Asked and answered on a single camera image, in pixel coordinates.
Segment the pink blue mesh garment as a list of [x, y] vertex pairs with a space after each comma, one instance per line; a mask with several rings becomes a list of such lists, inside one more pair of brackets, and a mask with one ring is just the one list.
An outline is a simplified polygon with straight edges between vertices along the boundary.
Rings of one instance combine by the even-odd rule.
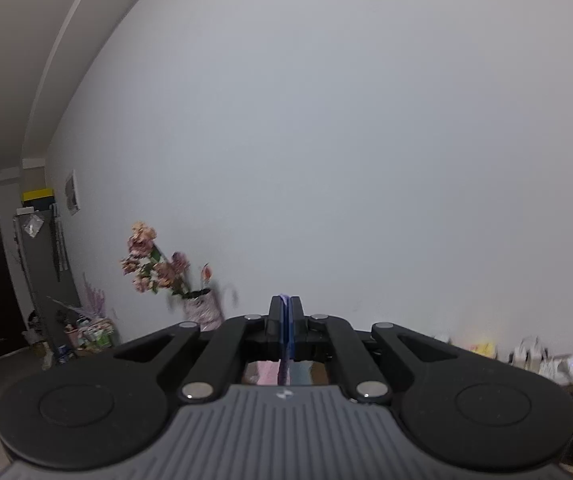
[[322, 363], [315, 361], [256, 361], [248, 363], [241, 379], [244, 385], [327, 386], [329, 376]]

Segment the patterned flower vase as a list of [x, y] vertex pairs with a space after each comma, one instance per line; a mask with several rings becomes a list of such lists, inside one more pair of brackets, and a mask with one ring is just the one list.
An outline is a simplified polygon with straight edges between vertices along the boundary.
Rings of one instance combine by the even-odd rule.
[[184, 318], [200, 326], [202, 332], [211, 332], [224, 322], [224, 314], [213, 289], [206, 287], [189, 292], [182, 298]]

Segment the pink artificial flowers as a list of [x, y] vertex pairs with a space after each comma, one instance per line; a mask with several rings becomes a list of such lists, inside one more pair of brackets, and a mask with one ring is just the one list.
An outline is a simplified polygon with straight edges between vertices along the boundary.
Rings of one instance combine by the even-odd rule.
[[146, 223], [138, 221], [131, 226], [127, 240], [128, 256], [120, 261], [123, 274], [132, 276], [132, 285], [140, 294], [169, 290], [172, 296], [188, 299], [210, 285], [212, 268], [205, 263], [201, 268], [200, 287], [190, 284], [190, 261], [183, 252], [167, 257], [156, 244], [157, 233]]

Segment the white power strip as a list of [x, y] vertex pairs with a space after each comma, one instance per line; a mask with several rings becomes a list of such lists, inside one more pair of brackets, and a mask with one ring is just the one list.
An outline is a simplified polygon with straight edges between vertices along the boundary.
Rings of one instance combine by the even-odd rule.
[[524, 338], [509, 354], [507, 362], [548, 378], [560, 386], [573, 385], [573, 354], [553, 356], [538, 337]]

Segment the grey cabinet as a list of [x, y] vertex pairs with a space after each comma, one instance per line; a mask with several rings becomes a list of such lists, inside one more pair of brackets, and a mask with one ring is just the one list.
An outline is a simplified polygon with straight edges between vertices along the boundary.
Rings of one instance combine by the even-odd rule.
[[32, 304], [41, 331], [57, 356], [63, 347], [73, 350], [68, 328], [79, 318], [73, 307], [81, 303], [59, 237], [53, 208], [25, 212], [13, 218], [15, 239]]

